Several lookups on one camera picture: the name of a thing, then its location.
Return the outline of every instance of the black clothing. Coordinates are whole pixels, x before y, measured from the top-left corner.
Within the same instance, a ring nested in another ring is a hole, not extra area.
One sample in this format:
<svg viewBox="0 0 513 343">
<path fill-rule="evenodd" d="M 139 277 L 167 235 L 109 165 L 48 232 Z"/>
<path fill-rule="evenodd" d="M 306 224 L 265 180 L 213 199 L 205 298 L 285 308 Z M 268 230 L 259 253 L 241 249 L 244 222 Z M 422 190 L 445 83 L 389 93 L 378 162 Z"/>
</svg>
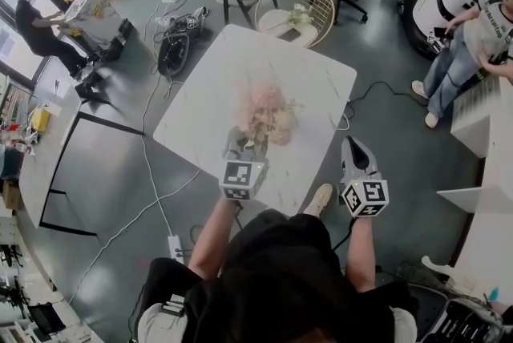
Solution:
<svg viewBox="0 0 513 343">
<path fill-rule="evenodd" d="M 77 74 L 87 65 L 87 59 L 73 46 L 55 37 L 51 27 L 38 28 L 32 25 L 36 18 L 42 18 L 41 13 L 28 1 L 19 0 L 16 6 L 16 27 L 32 52 L 41 57 L 55 56 L 61 60 L 70 75 Z"/>
<path fill-rule="evenodd" d="M 138 320 L 173 293 L 186 297 L 183 342 L 286 342 L 319 328 L 335 341 L 392 343 L 390 306 L 416 314 L 406 284 L 357 293 L 318 218 L 273 210 L 233 238 L 218 279 L 202 281 L 171 259 L 152 262 Z"/>
</svg>

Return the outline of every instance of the beige shoe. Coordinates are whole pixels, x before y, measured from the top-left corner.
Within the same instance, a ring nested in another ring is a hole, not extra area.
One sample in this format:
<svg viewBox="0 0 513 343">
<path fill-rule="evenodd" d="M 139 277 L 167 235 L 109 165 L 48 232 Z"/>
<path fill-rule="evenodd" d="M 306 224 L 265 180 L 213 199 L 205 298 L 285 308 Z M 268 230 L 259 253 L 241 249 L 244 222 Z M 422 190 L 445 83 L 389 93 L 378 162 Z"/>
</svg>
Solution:
<svg viewBox="0 0 513 343">
<path fill-rule="evenodd" d="M 426 92 L 424 91 L 424 83 L 422 81 L 413 81 L 411 83 L 411 89 L 415 94 L 422 96 L 425 99 L 427 98 Z"/>
<path fill-rule="evenodd" d="M 438 116 L 433 115 L 431 113 L 427 114 L 426 116 L 426 125 L 433 129 L 436 127 L 436 124 L 438 123 Z"/>
<path fill-rule="evenodd" d="M 330 184 L 321 185 L 312 198 L 312 202 L 308 205 L 303 213 L 319 217 L 322 210 L 326 207 L 333 194 L 333 186 Z"/>
</svg>

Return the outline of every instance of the floor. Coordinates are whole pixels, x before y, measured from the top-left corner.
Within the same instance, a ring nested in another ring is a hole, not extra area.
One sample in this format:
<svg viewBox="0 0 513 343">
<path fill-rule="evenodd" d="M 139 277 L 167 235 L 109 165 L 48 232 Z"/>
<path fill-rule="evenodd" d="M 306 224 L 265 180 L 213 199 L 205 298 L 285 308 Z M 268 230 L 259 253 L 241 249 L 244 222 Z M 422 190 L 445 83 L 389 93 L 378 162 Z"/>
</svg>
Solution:
<svg viewBox="0 0 513 343">
<path fill-rule="evenodd" d="M 85 106 L 84 110 L 141 127 L 147 100 L 159 83 L 144 119 L 144 130 L 156 188 L 164 195 L 189 180 L 196 168 L 151 139 L 172 102 L 172 97 L 163 100 L 168 81 L 150 74 L 154 22 L 149 24 L 149 36 L 143 40 L 145 24 L 158 1 L 115 2 L 118 12 L 128 17 L 137 31 L 127 41 L 120 60 L 102 69 L 105 93 L 115 107 Z M 413 79 L 426 74 L 430 62 L 410 47 L 396 12 L 397 0 L 359 2 L 370 12 L 367 24 L 360 23 L 361 15 L 356 10 L 342 7 L 338 25 L 314 50 L 356 69 L 353 99 L 377 80 L 387 81 L 396 91 L 408 91 Z M 193 12 L 200 6 L 209 8 L 207 24 L 218 33 L 224 20 L 222 6 L 215 0 L 188 0 L 177 14 Z M 236 9 L 231 11 L 231 21 L 246 26 Z M 202 50 L 191 57 L 188 69 L 177 80 L 187 78 Z M 63 69 L 53 63 L 38 87 L 52 87 L 59 72 L 62 74 Z M 171 96 L 178 88 L 173 86 Z M 472 185 L 478 160 L 450 135 L 450 116 L 436 131 L 430 131 L 423 122 L 424 108 L 409 99 L 392 96 L 382 86 L 355 103 L 354 108 L 350 134 L 374 151 L 390 187 L 391 205 L 374 223 L 377 263 L 388 271 L 394 271 L 404 260 L 418 261 L 424 255 L 436 263 L 447 263 L 466 214 L 437 196 L 436 191 Z M 340 179 L 340 146 L 344 136 L 345 132 L 335 136 L 310 194 L 319 184 L 336 184 Z M 61 294 L 70 299 L 100 248 L 155 200 L 140 137 L 87 122 L 79 124 L 60 164 L 54 188 L 65 188 L 68 197 L 50 196 L 45 221 L 97 232 L 98 238 L 44 228 L 35 230 L 24 211 L 19 219 L 27 243 Z M 192 248 L 190 235 L 196 238 L 197 230 L 191 228 L 205 223 L 218 193 L 216 179 L 199 174 L 183 191 L 162 201 L 172 230 L 181 236 L 184 248 Z M 258 207 L 246 208 L 242 223 L 260 211 Z M 345 236 L 349 214 L 333 200 L 322 220 L 333 243 Z M 158 207 L 148 209 L 111 243 L 83 280 L 71 306 L 104 341 L 122 343 L 129 338 L 127 319 L 149 263 L 158 256 L 169 256 L 167 237 Z M 337 253 L 343 263 L 345 247 Z"/>
</svg>

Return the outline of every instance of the black phone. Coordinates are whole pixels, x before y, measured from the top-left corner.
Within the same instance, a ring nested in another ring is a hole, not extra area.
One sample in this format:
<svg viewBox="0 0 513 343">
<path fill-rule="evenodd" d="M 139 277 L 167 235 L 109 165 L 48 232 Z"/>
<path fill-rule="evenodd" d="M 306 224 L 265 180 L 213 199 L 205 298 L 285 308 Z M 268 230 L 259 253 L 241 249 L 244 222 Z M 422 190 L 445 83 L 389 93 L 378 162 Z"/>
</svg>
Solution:
<svg viewBox="0 0 513 343">
<path fill-rule="evenodd" d="M 301 36 L 301 32 L 296 30 L 295 28 L 291 28 L 290 30 L 284 32 L 282 35 L 280 35 L 278 38 L 283 39 L 284 41 L 293 41 L 296 38 L 299 38 Z"/>
<path fill-rule="evenodd" d="M 446 28 L 441 28 L 440 26 L 436 26 L 434 28 L 434 36 L 437 38 L 446 38 L 452 39 L 452 33 L 446 34 Z"/>
</svg>

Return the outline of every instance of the black pants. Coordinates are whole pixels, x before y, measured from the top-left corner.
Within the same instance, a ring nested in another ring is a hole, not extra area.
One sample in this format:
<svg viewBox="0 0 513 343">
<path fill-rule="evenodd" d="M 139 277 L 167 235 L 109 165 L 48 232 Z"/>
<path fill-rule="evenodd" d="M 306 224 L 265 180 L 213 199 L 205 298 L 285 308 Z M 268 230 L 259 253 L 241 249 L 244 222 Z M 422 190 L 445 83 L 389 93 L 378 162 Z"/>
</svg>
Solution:
<svg viewBox="0 0 513 343">
<path fill-rule="evenodd" d="M 87 59 L 80 55 L 73 46 L 59 39 L 45 45 L 41 55 L 51 55 L 60 59 L 70 75 L 75 75 L 87 65 Z"/>
</svg>

